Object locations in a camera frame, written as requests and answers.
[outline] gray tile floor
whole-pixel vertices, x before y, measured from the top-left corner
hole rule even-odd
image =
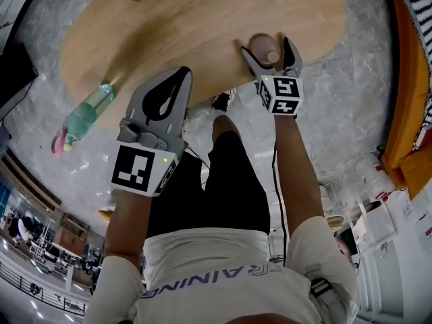
[[[53,135],[75,107],[59,73],[59,51],[69,26],[91,0],[34,0],[18,31],[39,77],[6,117],[10,147],[22,163],[72,212],[104,234],[97,211],[107,206],[107,160],[116,136],[95,126],[62,160],[50,151]],[[317,173],[375,148],[383,138],[392,73],[392,38],[385,0],[346,0],[346,32],[322,60],[302,71],[305,101],[298,124]],[[203,159],[211,150],[210,102],[188,113],[185,139]],[[228,115],[268,193],[272,227],[280,226],[273,185],[273,118],[252,85],[238,89]],[[276,233],[280,237],[281,229]]]

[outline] black shorts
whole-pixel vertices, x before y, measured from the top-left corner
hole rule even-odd
[[[240,137],[235,132],[220,135],[209,158],[210,173],[203,190],[202,161],[183,153],[161,195],[152,200],[147,238],[203,227],[269,234],[267,197]]]

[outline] green bottle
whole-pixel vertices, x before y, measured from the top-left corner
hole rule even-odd
[[[102,84],[87,96],[65,119],[61,131],[58,131],[51,143],[51,151],[61,157],[63,150],[70,151],[75,141],[81,140],[94,122],[114,101],[115,89],[111,84]],[[60,138],[57,150],[55,143]]]

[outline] striped fabric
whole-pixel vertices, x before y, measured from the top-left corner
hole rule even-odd
[[[412,21],[417,29],[418,37],[421,40],[423,50],[425,51],[425,57],[429,66],[429,75],[432,75],[432,0],[404,0],[408,7]],[[432,76],[429,79],[429,88],[432,85]],[[432,123],[432,94],[429,89],[428,98],[425,107],[425,118],[422,126],[428,126]],[[417,136],[414,141],[413,150],[418,148],[415,146],[415,142],[419,137],[421,128],[417,132]]]

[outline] railing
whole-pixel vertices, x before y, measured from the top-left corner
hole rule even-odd
[[[84,316],[86,314],[85,303],[70,300],[62,295],[45,290],[34,282],[31,282],[18,275],[15,271],[11,270],[3,263],[0,263],[0,277],[22,292],[44,302],[45,304],[57,307],[69,313],[73,313],[74,315]]]

